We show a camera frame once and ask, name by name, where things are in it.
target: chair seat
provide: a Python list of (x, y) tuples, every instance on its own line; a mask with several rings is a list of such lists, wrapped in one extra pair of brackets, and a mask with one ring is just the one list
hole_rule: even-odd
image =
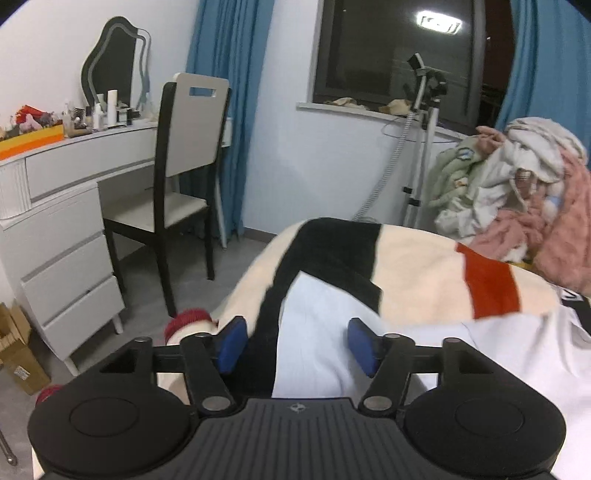
[[(154, 232), (154, 198), (152, 189), (120, 199), (103, 209), (103, 217), (124, 225)], [(164, 227), (179, 223), (207, 207), (200, 198), (168, 192), (164, 197)]]

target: logo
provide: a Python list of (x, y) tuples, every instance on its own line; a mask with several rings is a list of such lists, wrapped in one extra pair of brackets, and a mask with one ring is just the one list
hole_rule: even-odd
[(560, 289), (560, 297), (567, 301), (583, 301), (583, 297), (581, 295), (564, 287), (561, 287)]
[(291, 410), (292, 412), (295, 412), (295, 413), (297, 413), (298, 415), (299, 415), (300, 413), (302, 413), (302, 412), (303, 412), (305, 409), (306, 409), (306, 406), (305, 406), (305, 405), (302, 405), (301, 403), (294, 403), (294, 404), (293, 404), (293, 405), (290, 407), (290, 410)]
[(468, 147), (460, 148), (456, 152), (456, 158), (459, 158), (462, 161), (469, 161), (474, 156), (474, 150)]

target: black machine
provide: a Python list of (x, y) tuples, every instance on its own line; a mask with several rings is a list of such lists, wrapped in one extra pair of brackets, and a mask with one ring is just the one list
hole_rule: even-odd
[[(180, 345), (138, 338), (43, 401), (28, 434), (44, 480), (551, 480), (566, 425), (545, 397), (456, 338), (441, 348), (376, 336), (359, 319), (349, 348), (371, 386), (348, 398), (249, 398), (223, 376), (246, 342), (236, 317)], [(155, 384), (182, 372), (183, 404)], [(413, 373), (437, 388), (405, 404)]]

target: drawer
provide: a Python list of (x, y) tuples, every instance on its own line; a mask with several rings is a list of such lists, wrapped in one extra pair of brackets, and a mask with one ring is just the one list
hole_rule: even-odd
[(43, 336), (63, 360), (123, 308), (117, 280), (111, 276), (44, 326)]
[(154, 128), (113, 133), (27, 157), (29, 193), (36, 199), (66, 185), (154, 158)]
[(6, 229), (2, 260), (11, 277), (23, 278), (102, 229), (99, 192), (93, 188)]
[(112, 273), (107, 243), (101, 235), (24, 282), (22, 288), (37, 322), (45, 325)]

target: blue curtain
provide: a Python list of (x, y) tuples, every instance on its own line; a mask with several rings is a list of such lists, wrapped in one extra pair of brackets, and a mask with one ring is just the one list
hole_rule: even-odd
[(496, 128), (551, 118), (591, 147), (591, 23), (567, 0), (511, 0), (515, 56)]
[[(224, 149), (220, 189), (227, 234), (242, 233), (246, 160), (274, 0), (200, 0), (187, 72), (228, 79), (232, 144)], [(181, 175), (181, 192), (203, 197), (204, 175)]]

